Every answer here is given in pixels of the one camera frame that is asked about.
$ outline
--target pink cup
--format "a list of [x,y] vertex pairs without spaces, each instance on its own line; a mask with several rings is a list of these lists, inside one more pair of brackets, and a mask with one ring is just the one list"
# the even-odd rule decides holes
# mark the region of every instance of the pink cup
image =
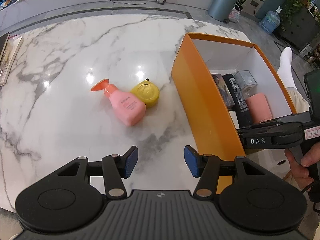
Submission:
[[249,97],[246,100],[254,123],[264,122],[273,119],[266,96],[262,93]]

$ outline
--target grey tile floor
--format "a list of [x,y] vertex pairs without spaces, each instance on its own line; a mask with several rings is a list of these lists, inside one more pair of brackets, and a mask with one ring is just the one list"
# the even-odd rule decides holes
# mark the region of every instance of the grey tile floor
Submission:
[[[240,22],[222,23],[210,17],[206,10],[193,8],[184,5],[166,3],[160,5],[156,2],[144,1],[125,1],[129,4],[113,3],[110,1],[101,1],[96,3],[79,4],[69,6],[47,13],[39,14],[37,16],[26,19],[18,24],[15,24],[0,32],[0,35],[6,32],[12,34],[20,34],[35,28],[39,28],[48,24],[62,22],[70,19],[89,17],[96,15],[111,15],[111,14],[153,14],[175,16],[180,18],[193,18],[195,20],[209,22],[212,24],[222,25],[235,30],[239,30],[247,35],[251,42],[256,43],[265,53],[273,67],[278,70],[280,65],[280,55],[287,44],[279,41],[276,37],[266,34],[259,25],[243,16],[240,16]],[[303,76],[305,73],[312,71],[312,67],[305,60],[293,55],[292,61],[292,75],[295,80],[298,91],[307,99],[305,93],[305,86],[303,83]],[[4,221],[11,220],[11,233],[4,235],[8,230],[2,230],[1,224]],[[20,227],[14,213],[5,211],[0,208],[0,239],[7,240],[11,235],[19,232]]]

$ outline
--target finger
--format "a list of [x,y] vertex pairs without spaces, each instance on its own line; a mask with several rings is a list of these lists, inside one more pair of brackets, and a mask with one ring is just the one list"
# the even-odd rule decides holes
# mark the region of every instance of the finger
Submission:
[[309,171],[307,168],[302,167],[297,163],[295,160],[290,164],[290,169],[295,178],[308,178],[309,177]]
[[306,153],[301,160],[303,167],[309,167],[312,164],[317,163],[320,160],[320,142],[313,145],[313,147]]
[[284,150],[284,155],[287,157],[289,163],[292,163],[294,161],[294,156],[289,149]]
[[297,184],[299,185],[299,188],[302,190],[304,189],[306,186],[308,186],[310,183],[314,182],[315,180],[311,177],[308,178],[294,178],[297,182]]

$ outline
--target marble table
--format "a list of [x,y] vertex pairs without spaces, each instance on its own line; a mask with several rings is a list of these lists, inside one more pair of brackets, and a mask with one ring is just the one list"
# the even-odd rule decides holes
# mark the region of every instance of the marble table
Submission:
[[[22,36],[8,82],[0,90],[0,207],[14,211],[17,195],[78,156],[89,161],[139,149],[131,189],[190,189],[183,158],[196,148],[171,78],[187,32],[248,41],[241,32],[205,22],[153,15],[87,17],[48,25]],[[90,92],[109,78],[130,91],[149,78],[160,89],[158,104],[141,122],[125,127],[103,92]],[[91,185],[104,192],[102,178]]]

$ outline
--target trash can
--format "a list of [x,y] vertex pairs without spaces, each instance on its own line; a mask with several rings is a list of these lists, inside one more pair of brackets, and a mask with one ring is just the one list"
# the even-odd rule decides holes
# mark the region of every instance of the trash can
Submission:
[[208,9],[208,14],[212,18],[223,22],[225,19],[228,19],[228,16],[237,1],[238,0],[213,0]]

